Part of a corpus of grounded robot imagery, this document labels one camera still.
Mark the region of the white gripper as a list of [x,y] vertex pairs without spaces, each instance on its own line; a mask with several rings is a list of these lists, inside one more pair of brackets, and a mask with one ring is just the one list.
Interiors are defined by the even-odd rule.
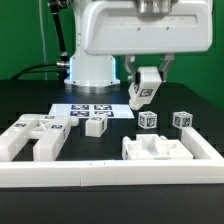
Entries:
[[81,45],[90,55],[126,55],[129,82],[136,82],[133,55],[164,54],[159,73],[166,82],[173,53],[211,46],[212,5],[213,0],[177,0],[168,13],[142,15],[133,1],[94,1],[83,13]]

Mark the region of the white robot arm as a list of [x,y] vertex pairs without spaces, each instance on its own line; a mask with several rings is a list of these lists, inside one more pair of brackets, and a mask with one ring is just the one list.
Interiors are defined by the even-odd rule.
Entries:
[[110,87],[117,56],[203,52],[212,44],[213,0],[69,0],[76,50],[65,81],[84,91]]

